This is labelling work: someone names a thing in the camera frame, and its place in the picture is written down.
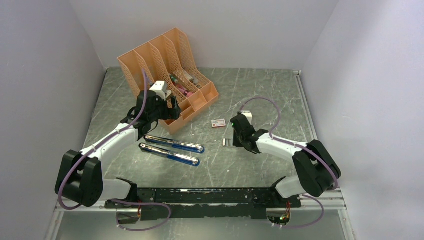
mesh desk organizer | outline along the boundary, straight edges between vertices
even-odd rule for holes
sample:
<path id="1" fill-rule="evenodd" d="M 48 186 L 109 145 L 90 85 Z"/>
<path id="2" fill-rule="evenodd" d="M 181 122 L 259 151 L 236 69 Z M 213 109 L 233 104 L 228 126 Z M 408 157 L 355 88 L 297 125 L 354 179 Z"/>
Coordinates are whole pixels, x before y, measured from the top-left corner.
<path id="1" fill-rule="evenodd" d="M 171 135 L 218 100 L 219 94 L 215 85 L 196 68 L 189 38 L 178 28 L 136 47 L 117 59 L 136 98 L 140 91 L 144 90 L 142 69 L 153 83 L 165 81 L 168 84 L 168 89 L 176 96 L 181 108 L 181 115 L 177 120 L 159 121 Z M 198 82 L 193 84 L 189 81 L 183 70 Z M 174 86 L 170 74 L 176 76 L 178 83 L 193 94 L 185 96 L 180 92 Z"/>

gray marble surface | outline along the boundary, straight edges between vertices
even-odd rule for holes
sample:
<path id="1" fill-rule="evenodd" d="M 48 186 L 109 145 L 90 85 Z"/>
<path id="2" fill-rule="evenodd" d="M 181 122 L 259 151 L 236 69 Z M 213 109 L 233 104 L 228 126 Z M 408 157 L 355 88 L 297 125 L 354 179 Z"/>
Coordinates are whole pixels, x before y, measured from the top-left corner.
<path id="1" fill-rule="evenodd" d="M 273 99 L 281 109 L 281 121 L 274 134 L 299 142 L 312 140 L 298 84 L 291 70 L 200 68 L 219 92 L 219 100 L 174 135 L 160 125 L 151 135 L 172 138 L 205 146 L 203 154 L 173 149 L 196 156 L 198 167 L 141 152 L 138 144 L 124 149 L 106 166 L 106 179 L 124 178 L 139 187 L 209 188 L 266 187 L 284 176 L 291 176 L 291 161 L 267 154 L 253 154 L 243 148 L 223 147 L 223 138 L 233 138 L 229 124 L 240 106 L 249 98 Z M 111 67 L 95 107 L 85 146 L 92 145 L 110 133 L 123 119 L 136 100 L 118 67 Z M 269 129 L 277 119 L 273 105 L 254 100 L 245 107 L 253 114 L 256 130 Z M 225 119 L 226 127 L 212 128 L 211 120 Z"/>

metal bar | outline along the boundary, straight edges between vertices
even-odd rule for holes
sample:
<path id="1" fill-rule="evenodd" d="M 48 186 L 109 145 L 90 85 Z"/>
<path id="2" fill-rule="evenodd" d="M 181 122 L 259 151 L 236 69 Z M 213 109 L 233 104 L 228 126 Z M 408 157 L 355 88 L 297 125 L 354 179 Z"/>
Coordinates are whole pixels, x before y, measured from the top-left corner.
<path id="1" fill-rule="evenodd" d="M 63 203 L 67 206 L 75 205 L 75 202 L 71 200 L 63 200 Z M 106 201 L 98 201 L 91 207 L 86 206 L 80 206 L 77 209 L 72 210 L 72 212 L 85 212 L 85 213 L 106 213 L 106 212 L 113 212 L 113 213 L 136 213 L 137 208 L 118 208 L 118 209 L 106 209 L 105 208 Z M 63 209 L 59 204 L 56 204 L 56 210 L 55 212 L 69 212 L 66 209 Z"/>
<path id="2" fill-rule="evenodd" d="M 61 211 L 53 212 L 53 216 L 51 218 L 50 227 L 47 230 L 45 235 L 45 240 L 55 240 L 58 236 L 59 229 L 61 228 L 62 219 L 64 217 L 64 213 Z"/>
<path id="3" fill-rule="evenodd" d="M 315 127 L 314 127 L 314 122 L 312 121 L 311 111 L 309 110 L 308 101 L 306 99 L 304 87 L 302 86 L 301 76 L 295 75 L 294 77 L 296 78 L 296 81 L 297 81 L 297 89 L 299 90 L 299 93 L 301 96 L 300 100 L 302 101 L 302 104 L 304 106 L 303 110 L 307 118 L 306 120 L 307 120 L 307 125 L 309 127 L 310 134 L 313 139 L 318 140 L 317 132 L 315 131 Z"/>
<path id="4" fill-rule="evenodd" d="M 329 210 L 346 210 L 345 206 L 325 206 L 325 211 Z M 285 212 L 285 208 L 267 208 L 267 212 Z M 291 211 L 321 211 L 320 206 L 302 206 L 301 208 L 292 208 Z"/>
<path id="5" fill-rule="evenodd" d="M 318 199 L 323 206 L 345 206 L 343 199 Z M 305 199 L 301 201 L 304 206 L 319 206 L 319 204 L 312 199 Z"/>
<path id="6" fill-rule="evenodd" d="M 304 196 L 300 196 L 300 199 L 309 199 Z M 317 198 L 320 199 L 343 199 L 343 195 L 340 191 L 325 191 L 321 196 Z"/>
<path id="7" fill-rule="evenodd" d="M 338 216 L 340 217 L 341 228 L 343 229 L 344 237 L 346 240 L 355 240 L 355 233 L 349 219 L 348 210 L 338 210 Z"/>

white object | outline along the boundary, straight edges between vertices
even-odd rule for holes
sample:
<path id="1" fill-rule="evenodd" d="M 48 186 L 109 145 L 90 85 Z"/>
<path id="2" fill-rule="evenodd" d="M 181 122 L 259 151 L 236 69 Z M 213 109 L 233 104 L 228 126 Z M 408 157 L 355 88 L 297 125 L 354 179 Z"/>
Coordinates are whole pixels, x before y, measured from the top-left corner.
<path id="1" fill-rule="evenodd" d="M 241 114 L 243 114 L 244 116 L 246 116 L 247 120 L 249 121 L 250 124 L 252 124 L 252 113 L 251 111 L 241 111 Z"/>
<path id="2" fill-rule="evenodd" d="M 120 123 L 110 134 L 117 132 L 119 129 L 128 126 L 127 123 Z M 110 163 L 118 156 L 118 154 L 131 144 L 134 144 L 138 140 L 138 130 L 133 126 L 125 131 L 119 132 L 118 135 L 112 137 L 107 141 L 101 148 L 96 149 L 95 152 L 88 155 L 89 158 L 98 158 L 101 161 L 101 171 L 106 172 Z M 81 150 L 84 155 L 97 144 L 99 144 L 107 136 L 96 142 L 95 144 Z M 99 201 L 105 201 L 109 199 L 125 199 L 130 192 L 130 184 L 120 179 L 103 179 L 103 192 L 100 196 Z"/>
<path id="3" fill-rule="evenodd" d="M 193 77 L 192 75 L 190 75 L 186 70 L 182 70 L 182 73 L 184 74 L 185 78 L 188 79 L 190 82 L 194 83 L 194 84 L 198 84 L 199 80 L 195 77 Z"/>
<path id="4" fill-rule="evenodd" d="M 277 137 L 277 138 L 306 147 L 305 142 L 294 142 L 282 137 Z M 293 162 L 292 157 L 295 154 L 295 152 L 302 150 L 299 147 L 294 147 L 294 146 L 273 140 L 269 134 L 264 134 L 260 136 L 259 139 L 256 141 L 256 145 L 260 153 L 271 154 L 278 158 L 289 161 L 290 163 Z M 284 178 L 279 183 L 277 183 L 275 189 L 285 199 L 293 195 L 306 193 L 297 175 Z"/>
<path id="5" fill-rule="evenodd" d="M 172 91 L 171 90 L 166 90 L 166 93 L 165 93 L 165 98 L 166 98 L 166 100 L 168 100 L 168 98 L 170 97 L 172 95 Z"/>
<path id="6" fill-rule="evenodd" d="M 222 146 L 224 147 L 234 147 L 234 139 L 232 138 L 223 138 Z"/>
<path id="7" fill-rule="evenodd" d="M 212 128 L 225 127 L 226 125 L 225 119 L 212 120 Z"/>
<path id="8" fill-rule="evenodd" d="M 168 84 L 165 81 L 157 81 L 150 87 L 150 91 L 155 92 L 161 99 L 167 100 L 165 92 L 167 92 Z"/>

blue handle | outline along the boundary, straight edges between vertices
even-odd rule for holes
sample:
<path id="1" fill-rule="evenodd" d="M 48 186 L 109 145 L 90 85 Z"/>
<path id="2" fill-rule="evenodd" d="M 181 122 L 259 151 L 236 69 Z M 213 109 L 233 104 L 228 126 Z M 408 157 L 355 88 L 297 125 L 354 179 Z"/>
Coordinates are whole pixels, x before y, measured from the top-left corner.
<path id="1" fill-rule="evenodd" d="M 202 146 L 201 151 L 199 151 L 198 148 L 183 146 L 183 145 L 180 145 L 180 144 L 172 144 L 172 147 L 174 149 L 181 149 L 181 150 L 190 151 L 190 152 L 197 153 L 197 154 L 202 154 L 205 151 L 205 147 L 203 147 L 203 146 Z"/>
<path id="2" fill-rule="evenodd" d="M 183 164 L 187 164 L 187 165 L 190 165 L 190 166 L 197 167 L 197 166 L 199 166 L 199 164 L 200 164 L 200 159 L 198 159 L 197 157 L 196 157 L 196 159 L 197 159 L 197 164 L 193 164 L 191 161 L 185 160 L 185 159 L 183 159 L 183 158 L 179 158 L 179 157 L 174 156 L 174 155 L 170 155 L 169 153 L 174 153 L 174 152 L 171 152 L 171 151 L 169 151 L 169 150 L 166 150 L 166 149 L 163 149 L 163 148 L 160 148 L 160 147 L 157 147 L 157 149 L 160 149 L 160 150 L 166 151 L 166 152 L 168 152 L 168 154 L 160 153 L 160 152 L 157 152 L 157 151 L 153 151 L 153 150 L 151 150 L 151 149 L 149 149 L 149 148 L 144 148 L 144 147 L 142 147 L 142 146 L 141 146 L 141 144 L 139 145 L 139 147 L 140 147 L 143 151 L 146 151 L 146 152 L 149 152 L 149 153 L 153 153 L 153 154 L 157 154 L 157 155 L 161 155 L 161 156 L 163 156 L 163 157 L 166 157 L 167 159 L 171 159 L 171 160 L 174 160 L 174 161 L 177 161 L 177 162 L 180 162 L 180 163 L 183 163 Z"/>
<path id="3" fill-rule="evenodd" d="M 173 155 L 167 155 L 166 158 L 167 159 L 174 160 L 174 161 L 177 161 L 177 162 L 180 162 L 180 163 L 183 163 L 183 164 L 187 164 L 187 165 L 190 165 L 190 166 L 193 166 L 193 167 L 197 167 L 200 164 L 200 160 L 198 158 L 196 158 L 197 159 L 197 164 L 196 165 L 193 165 L 193 163 L 191 161 L 187 161 L 185 159 L 182 159 L 182 158 L 179 158 L 179 157 L 173 156 Z"/>

